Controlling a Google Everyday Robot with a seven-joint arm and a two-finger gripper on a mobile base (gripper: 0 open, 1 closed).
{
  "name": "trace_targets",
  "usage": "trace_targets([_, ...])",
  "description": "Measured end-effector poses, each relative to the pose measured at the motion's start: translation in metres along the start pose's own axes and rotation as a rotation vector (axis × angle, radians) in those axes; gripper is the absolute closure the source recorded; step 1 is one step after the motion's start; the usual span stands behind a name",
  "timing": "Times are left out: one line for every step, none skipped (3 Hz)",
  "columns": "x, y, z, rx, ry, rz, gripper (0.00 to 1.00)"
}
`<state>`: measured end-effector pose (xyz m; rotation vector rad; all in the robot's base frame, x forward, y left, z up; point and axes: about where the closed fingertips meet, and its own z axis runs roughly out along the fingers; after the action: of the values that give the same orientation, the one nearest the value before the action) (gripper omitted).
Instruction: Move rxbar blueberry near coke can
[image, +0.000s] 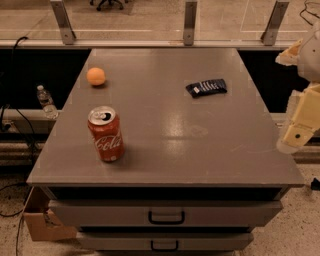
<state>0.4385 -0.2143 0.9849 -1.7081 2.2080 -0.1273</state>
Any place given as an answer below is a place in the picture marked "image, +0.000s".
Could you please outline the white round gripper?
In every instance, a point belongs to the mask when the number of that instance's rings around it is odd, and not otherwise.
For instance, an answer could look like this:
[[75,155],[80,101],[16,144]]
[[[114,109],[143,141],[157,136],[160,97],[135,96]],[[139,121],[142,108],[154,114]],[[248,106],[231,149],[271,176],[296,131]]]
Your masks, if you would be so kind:
[[[320,82],[320,22],[289,48],[281,52],[275,62],[297,65],[300,77]],[[293,154],[301,149],[320,129],[320,84],[310,83],[302,92],[293,90],[287,104],[286,119],[280,129],[277,149]]]

